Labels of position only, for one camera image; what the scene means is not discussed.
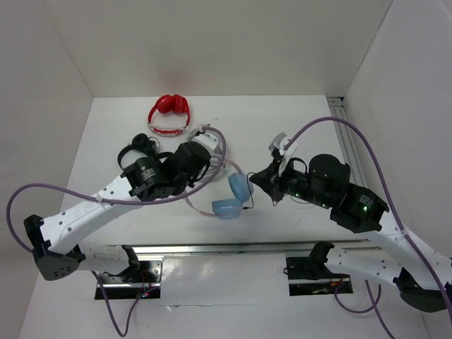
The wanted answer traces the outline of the pink blue cat-ear headphones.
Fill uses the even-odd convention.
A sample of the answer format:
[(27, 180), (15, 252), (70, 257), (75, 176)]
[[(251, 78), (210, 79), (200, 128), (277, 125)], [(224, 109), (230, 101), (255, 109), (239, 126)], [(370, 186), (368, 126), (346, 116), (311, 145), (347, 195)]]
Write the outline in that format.
[(233, 198), (213, 201), (211, 203), (211, 213), (197, 209), (188, 197), (184, 199), (187, 205), (200, 215), (208, 218), (217, 218), (219, 220), (231, 220), (238, 218), (243, 210), (254, 207), (254, 188), (247, 178), (247, 175), (242, 171), (238, 164), (228, 159), (225, 159), (221, 168), (225, 169), (227, 165), (230, 165), (235, 169), (235, 172), (229, 174), (227, 177), (229, 187), (234, 196)]

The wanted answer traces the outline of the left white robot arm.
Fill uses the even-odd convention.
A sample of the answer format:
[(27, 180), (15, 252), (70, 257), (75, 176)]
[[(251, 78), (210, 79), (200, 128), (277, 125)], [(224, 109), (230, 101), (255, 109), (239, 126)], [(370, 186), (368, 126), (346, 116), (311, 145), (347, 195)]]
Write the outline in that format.
[(199, 143), (179, 145), (166, 155), (144, 156), (87, 200), (47, 218), (24, 221), (35, 264), (45, 280), (65, 278), (77, 270), (118, 277), (127, 283), (144, 266), (129, 245), (96, 245), (84, 240), (96, 230), (146, 203), (173, 201), (208, 169), (210, 153)]

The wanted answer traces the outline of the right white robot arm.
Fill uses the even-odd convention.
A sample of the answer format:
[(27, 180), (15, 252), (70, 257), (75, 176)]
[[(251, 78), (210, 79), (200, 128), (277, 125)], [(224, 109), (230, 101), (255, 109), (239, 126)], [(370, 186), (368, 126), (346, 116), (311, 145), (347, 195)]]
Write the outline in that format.
[(312, 278), (327, 273), (360, 275), (398, 289), (401, 299), (427, 313), (451, 308), (451, 259), (441, 255), (406, 226), (373, 191), (350, 183), (350, 167), (328, 154), (317, 155), (300, 172), (289, 162), (280, 171), (274, 159), (251, 183), (277, 203), (285, 196), (325, 208), (337, 225), (383, 249), (391, 261), (365, 259), (330, 242), (317, 242), (308, 256)]

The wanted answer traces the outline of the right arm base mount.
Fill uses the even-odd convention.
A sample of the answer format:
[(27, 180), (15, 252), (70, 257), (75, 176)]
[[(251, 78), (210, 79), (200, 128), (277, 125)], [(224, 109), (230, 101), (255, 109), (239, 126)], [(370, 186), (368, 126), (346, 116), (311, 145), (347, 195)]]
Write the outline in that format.
[(307, 257), (287, 257), (283, 273), (288, 278), (291, 297), (334, 295), (338, 287), (339, 294), (353, 293), (349, 275), (332, 273)]

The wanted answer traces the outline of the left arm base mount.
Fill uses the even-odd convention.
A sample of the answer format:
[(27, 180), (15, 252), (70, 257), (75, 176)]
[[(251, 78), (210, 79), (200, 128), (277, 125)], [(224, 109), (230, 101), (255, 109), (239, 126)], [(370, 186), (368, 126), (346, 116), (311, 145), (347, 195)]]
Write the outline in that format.
[(126, 282), (119, 277), (98, 273), (107, 298), (110, 300), (159, 299), (161, 295), (163, 256), (147, 255), (139, 258), (141, 270)]

